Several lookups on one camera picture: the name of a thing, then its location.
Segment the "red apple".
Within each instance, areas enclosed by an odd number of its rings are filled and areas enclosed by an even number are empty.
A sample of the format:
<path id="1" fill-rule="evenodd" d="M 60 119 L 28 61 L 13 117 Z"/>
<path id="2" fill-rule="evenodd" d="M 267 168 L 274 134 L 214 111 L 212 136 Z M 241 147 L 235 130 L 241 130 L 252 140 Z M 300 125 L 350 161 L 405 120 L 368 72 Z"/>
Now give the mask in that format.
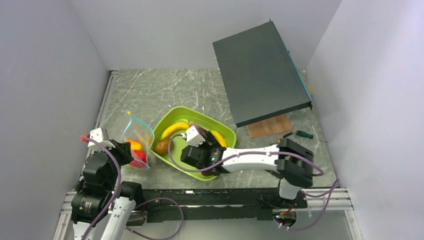
<path id="1" fill-rule="evenodd" d="M 130 166 L 138 169 L 148 169 L 147 155 L 142 150 L 132 150 L 131 155 L 133 160 L 129 163 Z"/>

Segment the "clear zip top bag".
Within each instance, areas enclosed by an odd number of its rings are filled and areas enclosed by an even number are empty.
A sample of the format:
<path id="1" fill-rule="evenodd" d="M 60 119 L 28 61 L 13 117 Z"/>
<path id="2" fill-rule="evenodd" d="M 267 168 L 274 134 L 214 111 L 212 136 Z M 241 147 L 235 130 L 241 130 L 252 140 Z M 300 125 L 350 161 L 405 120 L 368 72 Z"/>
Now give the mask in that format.
<path id="1" fill-rule="evenodd" d="M 148 163 L 147 155 L 151 150 L 153 141 L 155 140 L 155 134 L 153 130 L 141 119 L 134 116 L 130 111 L 127 111 L 126 114 L 123 116 L 122 124 L 123 129 L 120 134 L 121 139 L 124 142 L 128 142 L 127 139 L 132 139 L 141 143 L 143 146 L 143 151 L 146 153 L 146 163 L 148 164 L 148 168 L 137 169 L 149 170 L 151 167 Z"/>

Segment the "orange mango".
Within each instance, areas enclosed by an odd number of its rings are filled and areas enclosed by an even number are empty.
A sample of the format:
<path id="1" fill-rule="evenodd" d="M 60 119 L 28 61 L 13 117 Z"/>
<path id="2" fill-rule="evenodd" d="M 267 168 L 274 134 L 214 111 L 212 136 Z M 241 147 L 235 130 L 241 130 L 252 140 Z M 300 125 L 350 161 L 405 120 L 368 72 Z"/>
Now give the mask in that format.
<path id="1" fill-rule="evenodd" d="M 130 143 L 130 148 L 132 151 L 143 151 L 143 145 L 140 142 L 133 139 L 127 139 L 127 141 Z"/>

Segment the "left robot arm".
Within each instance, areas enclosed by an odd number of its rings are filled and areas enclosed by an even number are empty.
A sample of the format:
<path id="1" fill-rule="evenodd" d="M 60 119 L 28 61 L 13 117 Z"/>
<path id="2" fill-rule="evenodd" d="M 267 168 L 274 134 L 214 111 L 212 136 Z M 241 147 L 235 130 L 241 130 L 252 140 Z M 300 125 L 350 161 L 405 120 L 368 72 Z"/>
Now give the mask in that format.
<path id="1" fill-rule="evenodd" d="M 107 140 L 99 151 L 89 155 L 76 195 L 71 201 L 71 221 L 76 240 L 92 240 L 96 225 L 112 210 L 101 239 L 119 240 L 133 210 L 144 203 L 141 184 L 121 181 L 121 167 L 134 158 L 129 142 Z"/>

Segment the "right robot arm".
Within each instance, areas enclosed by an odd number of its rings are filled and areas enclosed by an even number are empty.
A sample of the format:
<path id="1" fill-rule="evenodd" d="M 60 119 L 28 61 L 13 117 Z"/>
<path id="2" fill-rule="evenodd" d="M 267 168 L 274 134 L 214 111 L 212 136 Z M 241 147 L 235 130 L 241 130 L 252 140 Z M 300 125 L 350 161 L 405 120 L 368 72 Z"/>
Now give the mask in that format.
<path id="1" fill-rule="evenodd" d="M 186 146 L 181 151 L 182 163 L 191 166 L 187 172 L 219 176 L 244 170 L 274 171 L 281 175 L 276 203 L 289 207 L 303 188 L 313 185 L 314 154 L 291 139 L 260 148 L 215 147 L 203 149 Z"/>

